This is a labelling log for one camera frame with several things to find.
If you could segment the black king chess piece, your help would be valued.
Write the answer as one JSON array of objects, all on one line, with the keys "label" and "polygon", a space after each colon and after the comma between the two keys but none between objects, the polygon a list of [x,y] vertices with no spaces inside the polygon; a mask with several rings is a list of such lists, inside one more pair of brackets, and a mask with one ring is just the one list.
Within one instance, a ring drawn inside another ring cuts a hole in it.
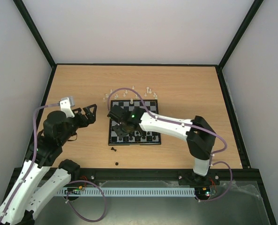
[{"label": "black king chess piece", "polygon": [[141,138],[139,136],[135,136],[135,142],[139,142]]}]

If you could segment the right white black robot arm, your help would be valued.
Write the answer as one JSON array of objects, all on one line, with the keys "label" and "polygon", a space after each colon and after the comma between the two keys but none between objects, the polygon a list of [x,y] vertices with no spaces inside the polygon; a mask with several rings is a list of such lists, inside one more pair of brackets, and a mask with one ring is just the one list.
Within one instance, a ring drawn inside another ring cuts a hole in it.
[{"label": "right white black robot arm", "polygon": [[195,116],[193,120],[176,119],[140,107],[128,111],[118,105],[111,107],[107,117],[116,122],[114,131],[119,138],[138,131],[140,134],[157,132],[185,141],[190,154],[194,157],[194,180],[202,184],[209,179],[210,154],[216,133],[203,117]]}]

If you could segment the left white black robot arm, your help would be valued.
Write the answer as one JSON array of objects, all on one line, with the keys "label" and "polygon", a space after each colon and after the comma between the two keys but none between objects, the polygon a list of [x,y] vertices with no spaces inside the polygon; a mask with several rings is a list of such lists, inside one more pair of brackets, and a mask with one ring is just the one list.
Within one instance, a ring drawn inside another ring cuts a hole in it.
[{"label": "left white black robot arm", "polygon": [[30,145],[18,179],[0,206],[0,225],[32,225],[42,209],[60,188],[79,177],[80,166],[66,159],[51,178],[38,184],[62,153],[63,145],[96,121],[97,105],[72,110],[67,100],[58,103],[59,110],[50,112]]}]

